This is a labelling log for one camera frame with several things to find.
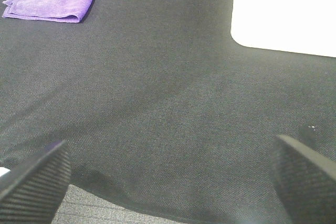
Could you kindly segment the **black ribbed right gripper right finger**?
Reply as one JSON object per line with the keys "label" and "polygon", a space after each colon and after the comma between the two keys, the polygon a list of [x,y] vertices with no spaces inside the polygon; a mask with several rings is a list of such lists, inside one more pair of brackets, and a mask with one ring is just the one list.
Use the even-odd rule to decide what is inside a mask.
{"label": "black ribbed right gripper right finger", "polygon": [[287,135],[274,140],[271,181],[292,223],[335,223],[335,162]]}

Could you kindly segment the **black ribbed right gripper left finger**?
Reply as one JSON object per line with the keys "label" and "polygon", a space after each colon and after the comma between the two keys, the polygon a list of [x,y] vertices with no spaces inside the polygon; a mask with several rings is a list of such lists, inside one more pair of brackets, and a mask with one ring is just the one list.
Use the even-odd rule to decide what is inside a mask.
{"label": "black ribbed right gripper left finger", "polygon": [[1,176],[1,223],[52,223],[70,179],[67,142],[47,145]]}

